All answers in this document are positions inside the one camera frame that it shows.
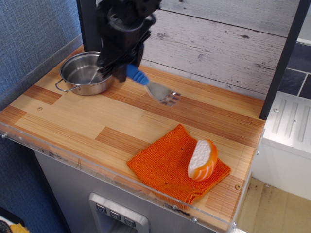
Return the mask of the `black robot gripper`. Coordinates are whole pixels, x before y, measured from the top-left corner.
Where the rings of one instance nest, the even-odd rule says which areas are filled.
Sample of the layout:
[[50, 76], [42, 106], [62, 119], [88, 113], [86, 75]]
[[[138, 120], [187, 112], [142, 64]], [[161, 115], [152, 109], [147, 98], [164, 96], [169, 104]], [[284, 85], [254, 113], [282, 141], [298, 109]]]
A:
[[97, 22], [103, 44], [97, 60], [97, 78], [104, 79], [114, 70], [119, 82], [125, 82], [127, 64], [140, 65], [144, 42], [150, 37], [150, 27], [155, 24], [156, 18], [150, 15], [142, 22], [127, 26], [110, 9], [98, 11]]

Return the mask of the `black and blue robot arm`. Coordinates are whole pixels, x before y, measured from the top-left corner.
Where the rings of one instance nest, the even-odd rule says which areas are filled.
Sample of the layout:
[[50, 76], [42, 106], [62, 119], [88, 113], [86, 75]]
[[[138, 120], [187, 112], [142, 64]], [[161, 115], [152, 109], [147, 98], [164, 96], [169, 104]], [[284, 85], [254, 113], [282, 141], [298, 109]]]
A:
[[103, 0], [96, 9], [102, 50], [97, 60], [99, 72], [111, 74], [120, 82], [126, 79], [128, 64], [140, 65], [144, 42], [156, 23], [153, 13], [159, 0]]

